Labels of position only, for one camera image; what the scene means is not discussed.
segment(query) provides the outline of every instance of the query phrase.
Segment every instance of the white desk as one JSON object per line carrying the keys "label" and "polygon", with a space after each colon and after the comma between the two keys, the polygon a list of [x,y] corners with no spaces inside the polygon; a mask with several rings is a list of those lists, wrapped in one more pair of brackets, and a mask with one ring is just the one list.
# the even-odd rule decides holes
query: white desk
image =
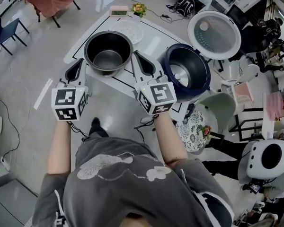
{"label": "white desk", "polygon": [[[120,19],[131,19],[131,15],[128,17],[110,17],[109,12],[104,14],[92,27],[90,27],[85,34],[77,41],[77,43],[71,48],[71,50],[64,57],[65,63],[70,63],[75,59],[84,58],[84,46],[86,41],[95,33],[109,30],[111,25]],[[158,58],[168,47],[173,44],[183,43],[187,44],[185,41],[176,37],[169,31],[163,29],[162,27],[146,20],[142,19],[140,21],[140,26],[143,29],[144,37],[138,43],[133,45],[133,49],[139,50],[146,53],[149,56]],[[127,94],[128,96],[134,98],[133,90],[135,79],[133,77],[132,65],[129,62],[125,69],[120,71],[114,77],[103,77],[98,75],[93,71],[93,69],[88,66],[87,74],[105,84],[117,89],[120,92]],[[184,120],[187,107],[189,102],[176,103],[170,110],[170,116],[173,120],[181,122]]]}

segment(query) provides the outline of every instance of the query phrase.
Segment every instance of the floor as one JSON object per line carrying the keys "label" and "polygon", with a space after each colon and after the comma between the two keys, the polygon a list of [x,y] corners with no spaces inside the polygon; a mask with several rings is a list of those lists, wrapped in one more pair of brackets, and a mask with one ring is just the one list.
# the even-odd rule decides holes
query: floor
{"label": "floor", "polygon": [[[173,19],[179,16],[171,14],[165,5],[173,4],[176,0],[138,0],[147,5],[157,14],[169,14]],[[0,52],[0,99],[9,108],[9,117],[17,129],[21,130],[20,146],[17,151],[6,155],[11,159],[11,169],[14,174],[30,189],[40,191],[43,175],[45,173],[46,160],[55,127],[55,117],[51,109],[50,90],[45,94],[38,109],[33,106],[39,97],[42,88],[48,79],[53,83],[50,89],[55,87],[59,71],[65,66],[63,58],[68,50],[76,43],[81,35],[100,18],[111,5],[128,5],[129,0],[76,0],[81,7],[78,11],[74,5],[58,15],[61,28],[57,28],[51,19],[41,17],[38,23],[33,7],[23,1],[16,3],[4,15],[3,23],[19,17],[28,27],[28,35],[21,27],[17,29],[20,38],[28,45],[24,47],[20,42],[9,40],[6,47],[14,54],[10,56],[6,51]],[[175,21],[172,24],[162,21],[152,12],[148,11],[146,18],[166,30],[174,33],[185,41],[188,40],[187,25],[189,20]],[[225,63],[225,71],[218,75],[212,71],[211,87],[219,89],[221,77],[224,79],[238,76],[238,67]],[[241,61],[244,70],[246,63]],[[261,80],[253,83],[253,87],[266,87],[267,80],[260,75]],[[0,103],[0,115],[3,116],[3,133],[0,135],[0,157],[16,147],[18,138],[15,130],[7,120],[7,112]],[[93,81],[93,96],[83,112],[80,122],[76,123],[82,131],[88,132],[93,117],[99,117],[103,127],[111,136],[119,136],[141,141],[134,127],[140,125],[140,119],[146,116],[142,107],[134,99],[122,94],[115,89],[99,82]],[[142,128],[145,141],[160,157],[160,151],[155,133],[152,127]],[[227,139],[238,141],[237,134],[227,135]],[[71,157],[81,144],[81,136],[72,134]],[[206,149],[200,159],[229,160],[230,157],[214,149]],[[241,191],[237,181],[221,175],[215,176],[233,203],[236,216],[244,209],[253,206],[257,199],[247,191]]]}

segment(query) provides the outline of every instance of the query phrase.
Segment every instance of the navy blue chair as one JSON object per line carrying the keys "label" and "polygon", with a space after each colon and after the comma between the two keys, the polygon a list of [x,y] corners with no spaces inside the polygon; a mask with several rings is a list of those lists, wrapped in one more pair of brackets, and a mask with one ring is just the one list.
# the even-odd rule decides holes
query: navy blue chair
{"label": "navy blue chair", "polygon": [[17,35],[16,35],[16,29],[18,26],[18,23],[21,24],[21,26],[26,30],[26,32],[29,34],[29,31],[24,27],[24,25],[21,23],[19,18],[15,19],[14,21],[10,22],[5,27],[1,26],[1,18],[0,18],[0,45],[10,54],[13,55],[4,45],[3,42],[8,40],[9,38],[12,38],[14,41],[14,36],[25,46],[27,46]]}

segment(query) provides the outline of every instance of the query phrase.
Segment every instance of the black pants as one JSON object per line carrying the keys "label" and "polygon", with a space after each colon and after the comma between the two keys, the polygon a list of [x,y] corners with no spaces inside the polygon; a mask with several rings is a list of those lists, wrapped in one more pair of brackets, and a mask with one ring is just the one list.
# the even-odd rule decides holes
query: black pants
{"label": "black pants", "polygon": [[103,137],[109,137],[106,131],[97,123],[93,124],[89,130],[89,137],[92,133],[97,133],[102,138]]}
{"label": "black pants", "polygon": [[238,180],[239,163],[247,143],[233,143],[228,140],[224,140],[222,145],[220,145],[220,142],[221,140],[211,139],[205,148],[214,148],[235,158],[236,161],[203,161],[202,163],[210,173],[221,174]]}

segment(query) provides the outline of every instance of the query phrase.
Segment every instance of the forearm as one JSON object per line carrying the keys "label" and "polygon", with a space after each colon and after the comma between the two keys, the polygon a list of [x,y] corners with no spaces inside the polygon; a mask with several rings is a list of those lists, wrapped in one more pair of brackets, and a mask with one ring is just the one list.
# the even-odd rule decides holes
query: forearm
{"label": "forearm", "polygon": [[187,151],[169,116],[161,113],[155,120],[155,127],[160,150],[166,164],[188,159]]}
{"label": "forearm", "polygon": [[47,162],[47,173],[63,174],[71,171],[71,126],[57,122],[52,147]]}

